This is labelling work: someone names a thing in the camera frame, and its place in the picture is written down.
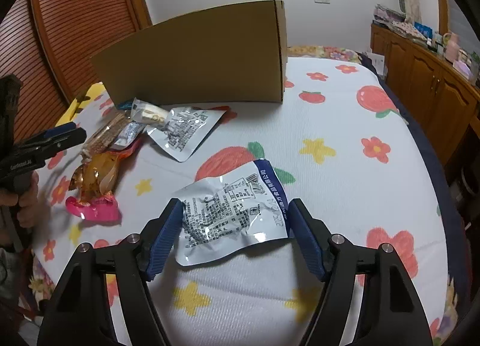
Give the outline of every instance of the metal screw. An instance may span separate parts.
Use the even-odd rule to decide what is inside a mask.
[[[77,247],[77,251],[78,252],[86,252],[90,249],[90,245],[88,243],[81,243],[78,247]]]
[[[332,235],[332,242],[337,243],[338,245],[341,245],[342,243],[345,242],[345,238],[339,233],[336,233],[335,235]]]
[[[382,250],[384,252],[393,252],[393,246],[390,243],[383,243]]]
[[[137,243],[140,240],[140,235],[138,233],[132,233],[127,236],[128,243]]]

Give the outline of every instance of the pink container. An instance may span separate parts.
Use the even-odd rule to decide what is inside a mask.
[[[458,59],[458,51],[460,47],[458,45],[458,36],[455,33],[452,33],[452,37],[448,41],[447,49],[445,51],[445,59],[450,63],[453,63]]]

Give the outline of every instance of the cabinet door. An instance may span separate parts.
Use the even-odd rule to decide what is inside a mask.
[[[401,37],[392,36],[385,56],[388,69],[386,83],[400,99],[403,99],[406,74],[410,69],[412,59],[410,50],[407,41],[403,41]]]
[[[445,165],[462,139],[477,106],[463,83],[443,70],[434,88],[433,111],[426,135]]]
[[[411,70],[404,85],[402,102],[423,129],[435,96],[434,89],[440,82],[440,66],[425,53],[412,49]]]
[[[371,27],[371,40],[370,48],[373,53],[379,55],[385,55],[387,47],[386,34],[380,28],[373,26]]]

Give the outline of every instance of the pink wrapper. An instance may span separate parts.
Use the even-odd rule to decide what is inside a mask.
[[[67,211],[83,220],[105,222],[120,219],[119,205],[112,192],[98,198],[92,198],[90,203],[81,203],[75,197],[65,200]]]

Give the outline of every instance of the white snack packet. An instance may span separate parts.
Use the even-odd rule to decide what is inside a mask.
[[[135,98],[131,103],[130,118],[142,124],[163,125],[169,114],[168,110]]]
[[[191,106],[172,108],[162,127],[148,125],[145,131],[166,153],[184,162],[225,112]]]
[[[177,262],[210,262],[241,248],[288,237],[287,198],[272,165],[248,162],[172,194],[184,204]]]
[[[125,128],[118,134],[115,141],[110,146],[111,149],[122,150],[128,147],[137,138],[141,131],[146,127],[146,124],[132,121],[126,125]]]

